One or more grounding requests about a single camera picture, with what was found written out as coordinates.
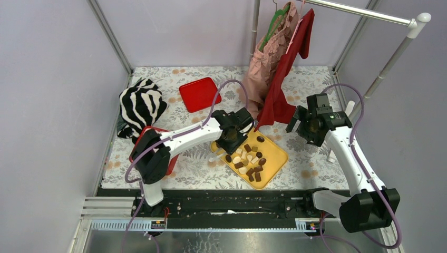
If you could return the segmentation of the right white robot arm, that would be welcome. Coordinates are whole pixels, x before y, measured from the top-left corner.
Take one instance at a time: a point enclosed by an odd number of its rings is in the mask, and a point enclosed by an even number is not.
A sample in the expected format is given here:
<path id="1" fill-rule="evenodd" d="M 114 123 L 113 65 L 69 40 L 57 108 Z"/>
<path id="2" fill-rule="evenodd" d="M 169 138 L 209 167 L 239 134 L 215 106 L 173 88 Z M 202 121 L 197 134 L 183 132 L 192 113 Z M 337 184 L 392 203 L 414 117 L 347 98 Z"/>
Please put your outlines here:
<path id="1" fill-rule="evenodd" d="M 322 211 L 340 218 L 347 232 L 361 232 L 391 225 L 400 195 L 389 189 L 369 165 L 352 135 L 353 124 L 343 111 L 335 112 L 326 93 L 307 97 L 307 107 L 298 106 L 286 131 L 296 132 L 308 144 L 327 145 L 334 153 L 349 186 L 349 197 L 327 188 L 307 190 L 302 209 L 315 217 Z"/>

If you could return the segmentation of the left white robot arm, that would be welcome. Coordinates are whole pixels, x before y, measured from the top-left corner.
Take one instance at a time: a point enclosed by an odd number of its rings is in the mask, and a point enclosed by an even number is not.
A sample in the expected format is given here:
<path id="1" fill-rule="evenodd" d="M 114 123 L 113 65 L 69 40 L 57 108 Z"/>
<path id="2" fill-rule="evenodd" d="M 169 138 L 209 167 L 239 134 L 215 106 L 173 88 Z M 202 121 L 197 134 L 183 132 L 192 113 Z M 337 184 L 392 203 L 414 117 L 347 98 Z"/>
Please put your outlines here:
<path id="1" fill-rule="evenodd" d="M 206 142 L 215 142 L 226 154 L 233 154 L 253 127 L 254 119 L 242 108 L 229 113 L 214 111 L 205 120 L 175 131 L 143 131 L 130 154 L 130 169 L 140 175 L 143 210 L 152 217 L 163 212 L 161 180 L 175 156 Z"/>

